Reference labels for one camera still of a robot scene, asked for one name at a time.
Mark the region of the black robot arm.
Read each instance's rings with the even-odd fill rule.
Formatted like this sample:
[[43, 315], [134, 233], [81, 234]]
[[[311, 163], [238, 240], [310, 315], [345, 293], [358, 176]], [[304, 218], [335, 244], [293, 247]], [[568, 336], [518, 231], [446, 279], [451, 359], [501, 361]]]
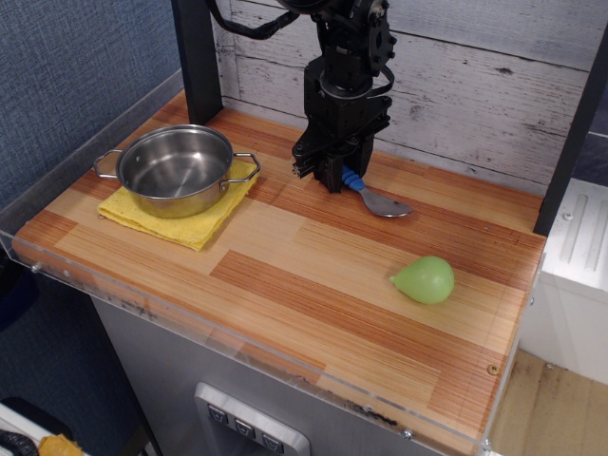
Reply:
[[386, 1], [285, 1], [316, 25], [319, 57], [304, 70], [308, 126], [293, 148], [294, 173], [312, 174], [331, 193], [342, 171], [365, 175], [376, 133], [390, 123], [395, 55]]

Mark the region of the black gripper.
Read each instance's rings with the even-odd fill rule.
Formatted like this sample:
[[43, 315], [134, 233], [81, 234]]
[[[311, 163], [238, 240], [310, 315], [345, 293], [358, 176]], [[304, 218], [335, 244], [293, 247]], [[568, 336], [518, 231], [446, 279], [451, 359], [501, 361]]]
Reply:
[[323, 88], [324, 66], [323, 59], [314, 59], [304, 70], [308, 126], [292, 149], [294, 173], [313, 174], [330, 193], [339, 193], [342, 182], [365, 176], [374, 136], [390, 123], [392, 100], [386, 95], [336, 98]]

